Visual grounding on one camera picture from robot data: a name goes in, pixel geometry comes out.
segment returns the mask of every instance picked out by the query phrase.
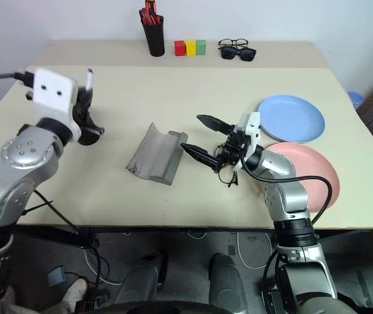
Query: green block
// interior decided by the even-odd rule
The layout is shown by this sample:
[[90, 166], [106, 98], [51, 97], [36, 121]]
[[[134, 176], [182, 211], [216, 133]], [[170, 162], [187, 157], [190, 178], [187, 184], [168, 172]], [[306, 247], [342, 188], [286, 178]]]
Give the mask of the green block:
[[205, 41], [202, 39], [197, 39], [195, 41], [196, 49], [197, 49], [197, 54], [199, 55], [204, 55], [205, 54]]

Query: red block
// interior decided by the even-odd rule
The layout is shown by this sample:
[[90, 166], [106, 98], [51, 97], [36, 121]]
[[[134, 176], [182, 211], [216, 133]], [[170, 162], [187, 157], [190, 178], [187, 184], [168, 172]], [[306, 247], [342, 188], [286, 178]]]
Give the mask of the red block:
[[186, 54], [186, 48], [184, 41], [175, 41], [175, 55], [184, 56]]

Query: white cable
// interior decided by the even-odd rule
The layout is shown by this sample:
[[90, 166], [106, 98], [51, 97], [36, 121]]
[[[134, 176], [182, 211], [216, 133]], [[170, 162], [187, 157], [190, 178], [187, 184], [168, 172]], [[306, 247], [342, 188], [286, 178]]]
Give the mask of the white cable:
[[[272, 243], [271, 243], [271, 239], [270, 237], [268, 236], [267, 233], [265, 233], [266, 235], [266, 238], [268, 239], [268, 242], [270, 243], [270, 254], [268, 256], [271, 256], [272, 254]], [[238, 254], [239, 254], [239, 258], [241, 260], [241, 262], [243, 263], [243, 265], [245, 265], [247, 268], [251, 269], [251, 270], [260, 270], [261, 268], [264, 268], [266, 266], [266, 263], [264, 265], [261, 265], [261, 266], [249, 266], [248, 264], [245, 263], [245, 261], [243, 260], [243, 257], [241, 257], [241, 253], [240, 253], [240, 246], [239, 246], [239, 232], [236, 232], [236, 238], [238, 240]]]
[[192, 239], [194, 240], [201, 240], [203, 238], [205, 238], [205, 236], [207, 235], [207, 232], [205, 232], [202, 236], [200, 237], [194, 237], [193, 235], [191, 235], [189, 232], [186, 233], [189, 237], [191, 237]]
[[[84, 255], [84, 260], [86, 261], [86, 263], [88, 264], [88, 267], [90, 268], [90, 270], [92, 270], [92, 272], [97, 275], [97, 272], [94, 270], [94, 268], [90, 265], [89, 263], [89, 259], [88, 259], [88, 255], [86, 255], [86, 251], [83, 250], [83, 255]], [[104, 283], [107, 283], [108, 285], [111, 285], [111, 286], [120, 286], [122, 285], [122, 283], [114, 283], [112, 281], [108, 281], [108, 280], [105, 280], [104, 278], [102, 277], [99, 277], [99, 279], [101, 279]]]

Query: table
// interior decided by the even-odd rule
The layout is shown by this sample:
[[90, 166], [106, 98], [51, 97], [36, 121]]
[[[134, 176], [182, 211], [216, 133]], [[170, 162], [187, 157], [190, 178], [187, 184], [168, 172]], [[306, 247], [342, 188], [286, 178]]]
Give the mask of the table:
[[[125, 167], [151, 122], [166, 133], [183, 131], [188, 143], [212, 150], [225, 136], [195, 116], [237, 123], [266, 97], [291, 94], [312, 102], [326, 120], [324, 134], [307, 146], [323, 154], [340, 178], [340, 196], [317, 223], [320, 229], [373, 228], [373, 137], [363, 125], [321, 53], [308, 43], [251, 43], [251, 63], [222, 60], [215, 44], [206, 56], [161, 58], [144, 42], [52, 43], [34, 62], [84, 84], [94, 71], [92, 117], [105, 126], [95, 145], [69, 144], [55, 176], [39, 190], [75, 224], [272, 228], [257, 184], [243, 171], [228, 188], [208, 167], [184, 154], [172, 186], [134, 177]], [[27, 88], [15, 84], [0, 102], [0, 148], [24, 123], [34, 124]], [[276, 143], [262, 133], [260, 144]], [[29, 206], [40, 203], [32, 195]], [[19, 224], [62, 224], [46, 209]]]

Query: gray plastic object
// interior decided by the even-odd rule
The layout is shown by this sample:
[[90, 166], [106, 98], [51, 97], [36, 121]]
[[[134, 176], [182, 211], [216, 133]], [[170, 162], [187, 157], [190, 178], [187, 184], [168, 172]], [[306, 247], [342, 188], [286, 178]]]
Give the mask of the gray plastic object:
[[127, 274], [114, 303], [153, 300], [158, 290], [163, 259], [159, 252], [144, 256]]
[[214, 254], [209, 267], [209, 303], [233, 314], [248, 314], [245, 288], [232, 258]]
[[187, 139], [183, 132], [161, 134], [152, 123], [126, 169], [139, 178], [172, 185], [184, 151], [181, 143]]

